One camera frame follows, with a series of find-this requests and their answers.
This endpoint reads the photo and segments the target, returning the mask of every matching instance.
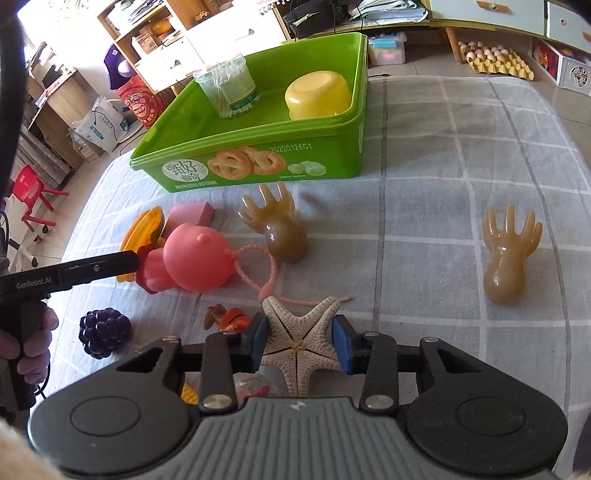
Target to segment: gray checkered fabric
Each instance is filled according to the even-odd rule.
[[[369,84],[363,155],[355,179],[288,184],[310,247],[302,260],[281,266],[277,293],[351,295],[341,312],[359,331],[378,329],[411,345],[438,336],[546,393],[569,417],[557,469],[567,476],[591,410],[591,176],[555,112],[529,83],[512,78],[379,77]],[[156,205],[166,213],[210,202],[212,227],[233,248],[263,243],[237,215],[243,195],[259,199],[256,185],[169,194],[128,161],[117,159],[101,178],[64,261],[117,251],[138,214]],[[480,223],[487,206],[503,212],[509,202],[517,205],[517,225],[533,209],[544,235],[527,262],[525,294],[501,307],[484,295],[488,251]],[[243,267],[259,284],[268,277],[257,254]],[[127,314],[135,346],[167,334],[192,343],[203,342],[203,314],[216,302],[249,314],[260,308],[238,278],[201,296],[150,296],[114,279],[54,295],[61,326],[49,392],[119,358],[96,361],[83,352],[78,322],[87,310],[112,306]],[[267,374],[285,387],[277,371]],[[320,371],[310,392],[355,397],[362,381]],[[400,383],[401,401],[411,401],[413,376],[402,374]]]

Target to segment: wall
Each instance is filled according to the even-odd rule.
[[[19,17],[28,35],[36,44],[46,41],[65,63],[80,71],[99,95],[117,98],[109,89],[103,64],[113,40],[96,18],[108,0],[92,2],[92,9],[82,11],[76,18],[59,22],[56,20],[56,9],[44,7],[46,3],[47,0],[31,0],[20,12]]]

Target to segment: cotton swab container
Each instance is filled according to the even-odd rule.
[[[260,100],[242,55],[198,70],[193,77],[221,118],[248,112]]]

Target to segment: red plastic chair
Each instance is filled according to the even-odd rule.
[[[56,225],[56,223],[51,220],[45,220],[43,218],[31,216],[35,202],[39,198],[43,203],[45,203],[49,211],[53,212],[51,203],[47,201],[47,199],[43,196],[43,193],[63,195],[64,197],[67,197],[70,194],[69,192],[46,189],[45,185],[43,185],[43,182],[39,179],[35,171],[29,165],[26,165],[18,174],[17,179],[14,181],[12,193],[18,200],[27,205],[27,211],[22,216],[21,220],[27,227],[29,227],[31,232],[34,232],[35,229],[31,226],[29,221],[42,223],[43,225],[47,226]]]

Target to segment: cookie image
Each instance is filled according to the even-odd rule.
[[[287,166],[285,159],[276,152],[270,152],[268,150],[258,151],[252,147],[241,147],[237,150],[246,155],[251,163],[252,172],[256,175],[281,173]]]
[[[252,170],[248,157],[239,149],[223,150],[207,161],[209,170],[226,180],[242,180]]]
[[[251,163],[252,172],[256,173],[255,168],[260,168],[258,163],[256,162],[256,154],[259,151],[256,148],[252,148],[252,147],[240,147],[240,148],[237,148],[236,150],[239,150],[246,155],[246,157],[248,158],[248,161]]]

